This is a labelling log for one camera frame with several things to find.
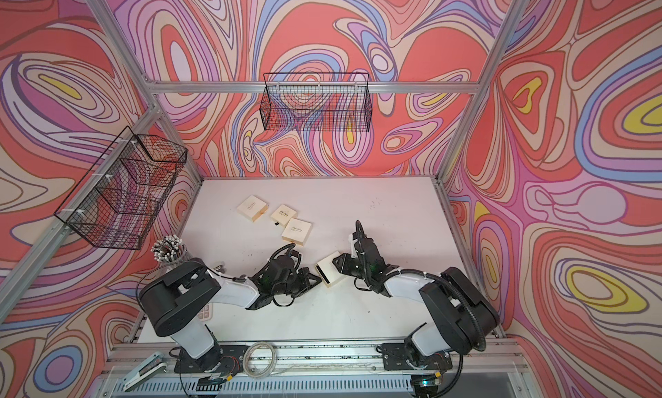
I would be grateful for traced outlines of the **cream drawer jewelry box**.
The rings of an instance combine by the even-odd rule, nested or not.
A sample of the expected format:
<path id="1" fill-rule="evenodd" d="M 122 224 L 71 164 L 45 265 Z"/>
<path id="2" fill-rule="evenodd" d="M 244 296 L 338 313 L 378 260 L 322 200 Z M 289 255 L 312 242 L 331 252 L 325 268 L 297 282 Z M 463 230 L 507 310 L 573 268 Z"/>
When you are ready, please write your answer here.
<path id="1" fill-rule="evenodd" d="M 315 270 L 327 288 L 335 286 L 346 277 L 346 275 L 341 274 L 341 272 L 337 270 L 333 263 L 336 258 L 340 257 L 341 253 L 335 251 L 315 264 Z"/>

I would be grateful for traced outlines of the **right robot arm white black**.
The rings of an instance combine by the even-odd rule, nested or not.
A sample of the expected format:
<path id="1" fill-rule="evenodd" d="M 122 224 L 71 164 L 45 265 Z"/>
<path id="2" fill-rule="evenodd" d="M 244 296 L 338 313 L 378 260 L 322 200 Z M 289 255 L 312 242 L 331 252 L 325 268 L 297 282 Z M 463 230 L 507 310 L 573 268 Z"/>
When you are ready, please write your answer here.
<path id="1" fill-rule="evenodd" d="M 499 326 L 498 313 L 464 272 L 449 267 L 436 275 L 390 265 L 358 220 L 349 242 L 350 253 L 332 260 L 341 275 L 362 281 L 360 291 L 419 303 L 431 318 L 398 345 L 394 358 L 413 370 L 425 370 L 439 358 L 443 370 L 449 370 L 451 352 L 464 357 L 486 350 L 487 335 Z"/>

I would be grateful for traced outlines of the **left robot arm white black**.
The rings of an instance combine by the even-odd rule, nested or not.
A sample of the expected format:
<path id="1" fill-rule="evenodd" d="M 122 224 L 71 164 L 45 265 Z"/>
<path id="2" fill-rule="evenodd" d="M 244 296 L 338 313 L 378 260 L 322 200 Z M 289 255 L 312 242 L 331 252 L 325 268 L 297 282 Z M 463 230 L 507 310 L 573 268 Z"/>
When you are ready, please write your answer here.
<path id="1" fill-rule="evenodd" d="M 211 372 L 220 366 L 222 348 L 198 318 L 202 309 L 218 303 L 256 311 L 270 304 L 281 307 L 279 296 L 295 301 L 322 283 L 301 263 L 294 243 L 274 251 L 250 277 L 224 277 L 193 258 L 145 286 L 137 301 L 157 336 L 173 339 L 195 370 Z"/>

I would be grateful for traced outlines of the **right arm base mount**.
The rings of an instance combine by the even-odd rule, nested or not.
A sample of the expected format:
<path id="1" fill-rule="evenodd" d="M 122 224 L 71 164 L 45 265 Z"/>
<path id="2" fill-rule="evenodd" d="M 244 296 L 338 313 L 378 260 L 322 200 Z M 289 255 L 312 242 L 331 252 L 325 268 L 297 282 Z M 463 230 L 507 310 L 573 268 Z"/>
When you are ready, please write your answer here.
<path id="1" fill-rule="evenodd" d="M 417 387 L 439 386 L 444 375 L 453 368 L 447 352 L 424 356 L 408 342 L 383 343 L 375 348 L 386 371 L 413 371 L 412 382 Z"/>

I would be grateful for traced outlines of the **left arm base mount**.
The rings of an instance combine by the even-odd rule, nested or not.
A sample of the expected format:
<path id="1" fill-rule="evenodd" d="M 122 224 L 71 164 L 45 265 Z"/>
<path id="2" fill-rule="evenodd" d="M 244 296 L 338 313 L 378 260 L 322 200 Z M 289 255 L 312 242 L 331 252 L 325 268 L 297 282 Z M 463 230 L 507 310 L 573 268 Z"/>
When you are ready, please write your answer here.
<path id="1" fill-rule="evenodd" d="M 225 384 L 243 372 L 242 359 L 247 346 L 213 346 L 201 358 L 192 358 L 181 346 L 172 348 L 169 356 L 176 360 L 174 371 L 179 375 L 203 374 L 203 385 Z"/>

